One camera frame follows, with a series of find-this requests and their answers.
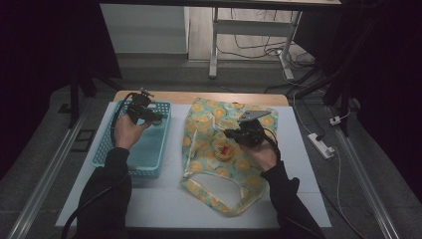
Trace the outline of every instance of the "wall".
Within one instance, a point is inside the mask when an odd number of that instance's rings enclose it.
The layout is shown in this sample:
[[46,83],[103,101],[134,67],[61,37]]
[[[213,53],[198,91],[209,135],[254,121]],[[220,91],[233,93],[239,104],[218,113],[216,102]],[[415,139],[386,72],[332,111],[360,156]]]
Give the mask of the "wall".
[[101,7],[116,53],[188,52],[188,7],[120,4]]

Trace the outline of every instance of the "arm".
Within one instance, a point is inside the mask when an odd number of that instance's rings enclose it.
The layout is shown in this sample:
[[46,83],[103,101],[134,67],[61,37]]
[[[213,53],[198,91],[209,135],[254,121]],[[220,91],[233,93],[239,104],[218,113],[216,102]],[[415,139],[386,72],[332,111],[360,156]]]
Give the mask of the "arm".
[[296,177],[292,180],[288,178],[284,162],[277,159],[271,144],[264,140],[254,148],[243,145],[240,147],[261,167],[263,170],[261,176],[270,184],[271,202],[277,211],[283,235],[301,239],[324,238],[314,218],[297,196],[299,180]]
[[116,188],[80,213],[75,238],[127,238],[125,215],[131,195],[131,179],[127,174],[126,160],[130,148],[149,126],[150,122],[133,124],[128,115],[118,119],[115,148],[108,152],[105,166],[98,167],[93,172],[81,194],[79,204],[81,206],[112,185],[116,185]]

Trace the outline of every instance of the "gray floor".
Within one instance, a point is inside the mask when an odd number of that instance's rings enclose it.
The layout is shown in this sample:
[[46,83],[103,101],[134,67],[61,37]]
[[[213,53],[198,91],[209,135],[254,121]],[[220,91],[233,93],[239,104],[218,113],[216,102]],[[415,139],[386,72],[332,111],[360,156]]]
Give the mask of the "gray floor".
[[[123,56],[120,56],[119,62],[123,73],[123,80],[119,83],[131,90],[146,87],[152,91],[262,93],[267,86],[284,85],[283,88],[270,91],[272,94],[284,94],[291,86],[284,82],[280,64],[221,62],[218,79],[210,81],[206,63],[190,63],[185,60],[168,58],[146,61]],[[295,70],[295,76],[299,77],[304,72],[305,70]],[[88,112],[82,129],[96,129],[99,126],[106,104],[112,100],[115,94],[115,90],[100,81],[96,81],[96,85],[99,93],[94,99],[93,107]],[[58,114],[58,109],[62,104],[69,103],[69,96],[67,88],[52,95],[49,112],[15,166],[0,183],[0,238],[6,238],[9,234],[49,160],[65,136],[69,115]],[[327,238],[357,238],[334,211],[334,208],[338,209],[337,180],[339,163],[341,163],[339,199],[344,215],[365,238],[384,238],[373,210],[368,205],[365,195],[350,169],[348,158],[338,142],[335,130],[327,122],[328,113],[320,103],[321,96],[322,94],[314,94],[306,98],[305,102],[309,110],[302,101],[296,101],[296,108],[308,130],[320,133],[321,129],[317,126],[316,120],[319,122],[325,132],[324,142],[334,146],[340,155],[338,157],[337,154],[330,160],[323,159],[308,141],[306,137],[309,134],[308,131],[300,125],[316,179],[324,193],[335,205],[332,207],[324,199],[332,227],[323,228],[323,232]],[[422,238],[421,204],[388,157],[361,127],[355,114],[356,112],[352,112],[349,116],[350,138],[401,238]],[[74,143],[72,146],[73,149],[84,147],[83,142]],[[86,154],[86,152],[69,152],[29,229],[27,238],[60,237],[60,229],[55,228],[54,224]]]

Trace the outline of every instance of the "blue basket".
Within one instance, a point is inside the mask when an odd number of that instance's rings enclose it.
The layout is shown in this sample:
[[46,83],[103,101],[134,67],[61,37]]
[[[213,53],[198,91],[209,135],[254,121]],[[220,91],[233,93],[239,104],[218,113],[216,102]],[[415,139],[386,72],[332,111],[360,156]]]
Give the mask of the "blue basket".
[[[117,111],[122,101],[116,104],[114,113]],[[126,101],[120,115],[123,115],[130,101]],[[158,178],[162,157],[164,155],[165,143],[167,139],[168,127],[170,125],[171,102],[152,102],[149,107],[156,112],[163,114],[160,125],[152,125],[142,133],[140,140],[130,149],[130,155],[127,159],[129,175],[132,179],[154,179]],[[95,167],[104,166],[106,155],[113,148],[110,139],[110,126],[112,116],[109,119],[107,130],[103,135],[100,146],[93,158],[92,165]]]

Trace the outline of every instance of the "white power strip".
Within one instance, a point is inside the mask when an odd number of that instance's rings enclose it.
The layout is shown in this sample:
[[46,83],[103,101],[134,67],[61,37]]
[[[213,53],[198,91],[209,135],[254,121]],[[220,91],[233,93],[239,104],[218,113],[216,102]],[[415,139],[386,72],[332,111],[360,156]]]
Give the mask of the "white power strip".
[[318,151],[320,152],[320,154],[325,158],[331,158],[334,156],[334,148],[332,147],[327,147],[325,145],[325,143],[323,143],[322,140],[318,141],[317,140],[317,134],[316,133],[311,133],[308,135],[308,138],[310,139],[310,141],[313,143],[313,145],[316,147],[316,149],[318,149]]

